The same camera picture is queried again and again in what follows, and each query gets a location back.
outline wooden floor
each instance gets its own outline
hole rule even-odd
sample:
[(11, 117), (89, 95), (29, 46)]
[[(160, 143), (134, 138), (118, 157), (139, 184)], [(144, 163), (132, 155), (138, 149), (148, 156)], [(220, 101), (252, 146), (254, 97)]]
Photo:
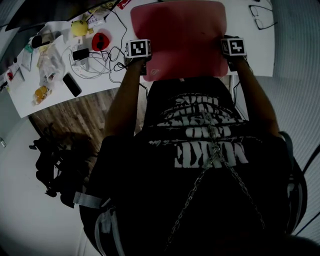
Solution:
[[(229, 88), (230, 77), (225, 76), (221, 80)], [(152, 82), (146, 82), (143, 85), (150, 89)], [(114, 88), (71, 99), (33, 113), (31, 117), (41, 131), (53, 123), (52, 128), (58, 136), (74, 133), (90, 137), (92, 153), (96, 155), (104, 139), (105, 115), (117, 91), (118, 88)], [(138, 133), (143, 127), (146, 107), (146, 92), (140, 86), (135, 133)], [(92, 168), (95, 159), (91, 161), (90, 167)]]

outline desk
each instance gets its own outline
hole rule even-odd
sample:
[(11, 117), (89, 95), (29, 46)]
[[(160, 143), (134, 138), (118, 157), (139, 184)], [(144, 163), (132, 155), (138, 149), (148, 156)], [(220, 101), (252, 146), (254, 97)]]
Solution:
[[(136, 38), (131, 24), (131, 9), (139, 5), (155, 2), (155, 0), (134, 0), (131, 1), (123, 10), (119, 9), (118, 7), (114, 9), (127, 27), (127, 33), (123, 38), (122, 51), (124, 51), (125, 43), (128, 40)], [(219, 2), (223, 3), (225, 6), (227, 19), (226, 34), (244, 38), (248, 54), (248, 62), (256, 76), (271, 77), (273, 75), (275, 54), (274, 27), (266, 30), (258, 30), (248, 8), (249, 5), (255, 4), (258, 6), (271, 8), (270, 4), (266, 0), (262, 0), (259, 3), (256, 3), (252, 0), (219, 0)], [(269, 16), (269, 19), (269, 23), (273, 23), (272, 13)], [(103, 74), (95, 79), (82, 79), (74, 75), (69, 62), (69, 53), (68, 51), (65, 51), (68, 47), (72, 48), (73, 46), (71, 45), (72, 40), (70, 40), (73, 37), (70, 31), (71, 21), (48, 22), (47, 25), (51, 28), (52, 32), (61, 31), (63, 35), (56, 40), (55, 45), (58, 52), (62, 55), (62, 60), (65, 64), (65, 72), (71, 73), (72, 77), (82, 90), (82, 93), (79, 95), (79, 97), (120, 86), (119, 83), (113, 83), (109, 80), (109, 74)], [(113, 46), (120, 46), (121, 37), (123, 36), (125, 29), (119, 22), (118, 18), (113, 13), (110, 13), (110, 15), (106, 18), (106, 23), (104, 25), (95, 27), (93, 29), (93, 34), (87, 34), (87, 47), (91, 48), (91, 39), (93, 38), (94, 34), (103, 29), (107, 30), (112, 37), (107, 50)], [(62, 82), (61, 84), (56, 83), (54, 89), (52, 90), (52, 94), (41, 104), (32, 106), (31, 102), (33, 99), (33, 94), (39, 87), (40, 80), (39, 70), (36, 67), (38, 58), (38, 53), (33, 54), (31, 71), (27, 71), (24, 67), (21, 68), (25, 82), (19, 86), (11, 88), (10, 90), (11, 99), (21, 118), (55, 104), (74, 99), (72, 93)], [(21, 63), (22, 54), (20, 54), (17, 59), (18, 63)], [(120, 54), (118, 61), (123, 62), (122, 54)], [(228, 72), (228, 75), (236, 74), (236, 72)], [(111, 77), (114, 81), (122, 81), (124, 75), (125, 70), (122, 70), (113, 72)]]

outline white strap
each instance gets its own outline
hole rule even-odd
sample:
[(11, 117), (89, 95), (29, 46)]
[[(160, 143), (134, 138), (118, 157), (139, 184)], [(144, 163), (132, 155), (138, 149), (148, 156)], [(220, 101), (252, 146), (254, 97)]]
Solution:
[(100, 240), (100, 228), (99, 228), (100, 224), (101, 224), (102, 233), (110, 234), (112, 229), (112, 235), (113, 235), (116, 250), (119, 256), (125, 256), (125, 252), (120, 240), (115, 207), (111, 207), (106, 212), (101, 213), (99, 217), (96, 219), (95, 227), (94, 227), (94, 238), (95, 238), (96, 246), (102, 256), (107, 256), (107, 254), (105, 253), (102, 247), (101, 240)]
[(81, 206), (100, 209), (102, 199), (93, 195), (75, 192), (73, 203)]

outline silver chain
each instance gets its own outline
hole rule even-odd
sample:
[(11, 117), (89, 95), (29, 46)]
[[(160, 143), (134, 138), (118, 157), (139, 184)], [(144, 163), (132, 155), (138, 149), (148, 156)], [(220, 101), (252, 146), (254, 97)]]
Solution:
[(178, 215), (177, 220), (175, 221), (175, 223), (174, 223), (174, 225), (173, 225), (173, 227), (171, 229), (171, 232), (170, 232), (170, 235), (169, 235), (168, 240), (166, 242), (164, 251), (166, 251), (167, 248), (169, 247), (169, 245), (172, 243), (174, 235), (175, 235), (175, 233), (177, 232), (177, 230), (180, 227), (180, 220), (184, 216), (184, 214), (186, 212), (186, 209), (188, 208), (191, 200), (194, 198), (194, 195), (195, 195), (195, 193), (196, 193), (201, 181), (203, 180), (206, 171), (213, 167), (213, 163), (217, 159), (220, 160), (220, 162), (223, 163), (224, 166), (231, 171), (232, 177), (239, 183), (239, 185), (241, 187), (241, 190), (243, 191), (243, 193), (250, 200), (250, 203), (252, 204), (255, 212), (257, 213), (257, 215), (258, 215), (258, 217), (260, 219), (262, 229), (265, 229), (265, 227), (266, 227), (265, 222), (263, 220), (263, 217), (262, 217), (261, 213), (259, 212), (258, 207), (255, 204), (254, 200), (250, 196), (249, 191), (248, 191), (245, 183), (242, 181), (241, 177), (235, 171), (235, 169), (226, 161), (225, 157), (223, 156), (223, 154), (221, 152), (220, 146), (217, 143), (214, 126), (212, 125), (213, 122), (212, 122), (211, 114), (203, 113), (203, 117), (204, 117), (205, 123), (208, 124), (208, 133), (209, 133), (210, 139), (212, 140), (212, 146), (211, 146), (212, 154), (211, 154), (211, 157), (209, 158), (209, 160), (207, 161), (205, 167), (201, 171), (200, 175), (198, 176), (198, 178), (196, 178), (196, 180), (194, 182), (193, 189), (191, 189), (189, 194), (188, 194), (188, 198), (185, 201), (184, 207), (182, 208), (180, 214)]

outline smartphone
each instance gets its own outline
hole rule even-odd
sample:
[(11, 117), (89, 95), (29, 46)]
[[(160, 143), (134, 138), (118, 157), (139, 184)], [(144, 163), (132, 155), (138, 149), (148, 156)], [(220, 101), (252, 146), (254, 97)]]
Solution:
[(80, 87), (76, 84), (70, 73), (64, 76), (63, 81), (74, 97), (77, 97), (81, 93)]

